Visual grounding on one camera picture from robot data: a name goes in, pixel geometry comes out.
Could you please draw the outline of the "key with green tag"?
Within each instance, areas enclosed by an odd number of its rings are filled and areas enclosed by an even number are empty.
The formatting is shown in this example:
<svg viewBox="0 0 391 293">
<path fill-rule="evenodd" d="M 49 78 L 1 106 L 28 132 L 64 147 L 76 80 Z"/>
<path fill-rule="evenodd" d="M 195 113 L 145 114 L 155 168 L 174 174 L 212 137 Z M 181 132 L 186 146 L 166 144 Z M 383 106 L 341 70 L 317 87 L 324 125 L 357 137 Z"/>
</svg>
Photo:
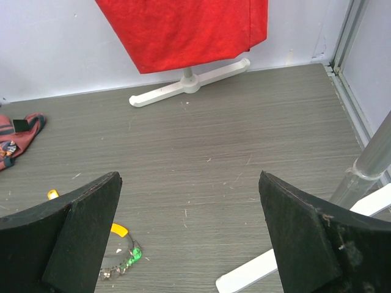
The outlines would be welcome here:
<svg viewBox="0 0 391 293">
<path fill-rule="evenodd" d="M 126 265 L 128 267 L 134 265 L 136 262 L 138 262 L 138 260 L 141 259 L 141 257 L 142 257 L 142 250 L 141 250 L 141 248 L 140 247 L 133 248 L 130 251 L 130 258 L 127 261 Z"/>
</svg>

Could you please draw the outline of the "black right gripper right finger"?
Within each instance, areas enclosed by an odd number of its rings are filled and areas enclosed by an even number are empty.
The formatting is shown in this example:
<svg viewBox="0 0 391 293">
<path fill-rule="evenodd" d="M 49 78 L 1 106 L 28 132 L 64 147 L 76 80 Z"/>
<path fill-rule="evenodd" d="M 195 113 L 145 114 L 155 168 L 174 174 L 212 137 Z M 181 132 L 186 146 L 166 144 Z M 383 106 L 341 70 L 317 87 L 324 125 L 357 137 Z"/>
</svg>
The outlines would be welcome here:
<svg viewBox="0 0 391 293">
<path fill-rule="evenodd" d="M 390 292 L 390 222 L 270 173 L 258 189 L 284 292 Z"/>
</svg>

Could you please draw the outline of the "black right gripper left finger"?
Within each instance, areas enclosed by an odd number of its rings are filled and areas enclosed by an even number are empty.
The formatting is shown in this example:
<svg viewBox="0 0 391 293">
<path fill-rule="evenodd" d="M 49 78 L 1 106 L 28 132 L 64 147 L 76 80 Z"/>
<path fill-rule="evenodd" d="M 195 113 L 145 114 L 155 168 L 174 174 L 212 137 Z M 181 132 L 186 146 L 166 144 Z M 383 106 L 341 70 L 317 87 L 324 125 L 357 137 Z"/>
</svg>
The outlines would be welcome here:
<svg viewBox="0 0 391 293">
<path fill-rule="evenodd" d="M 1 217 L 1 292 L 94 292 L 121 188 L 109 172 Z"/>
</svg>

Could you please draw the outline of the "large keyring with yellow grip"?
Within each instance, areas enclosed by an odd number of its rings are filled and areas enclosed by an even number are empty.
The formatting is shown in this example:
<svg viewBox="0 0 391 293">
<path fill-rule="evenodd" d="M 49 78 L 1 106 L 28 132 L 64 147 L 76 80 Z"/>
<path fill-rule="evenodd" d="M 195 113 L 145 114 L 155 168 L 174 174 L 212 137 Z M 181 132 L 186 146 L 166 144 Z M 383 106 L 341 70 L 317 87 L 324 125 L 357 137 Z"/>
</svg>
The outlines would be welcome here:
<svg viewBox="0 0 391 293">
<path fill-rule="evenodd" d="M 112 224 L 111 233 L 126 240 L 126 248 L 120 248 L 120 251 L 114 255 L 104 255 L 99 273 L 101 281 L 114 280 L 119 276 L 123 276 L 132 267 L 126 265 L 130 258 L 130 251 L 135 247 L 140 247 L 138 242 L 130 235 L 129 230 L 118 223 Z"/>
</svg>

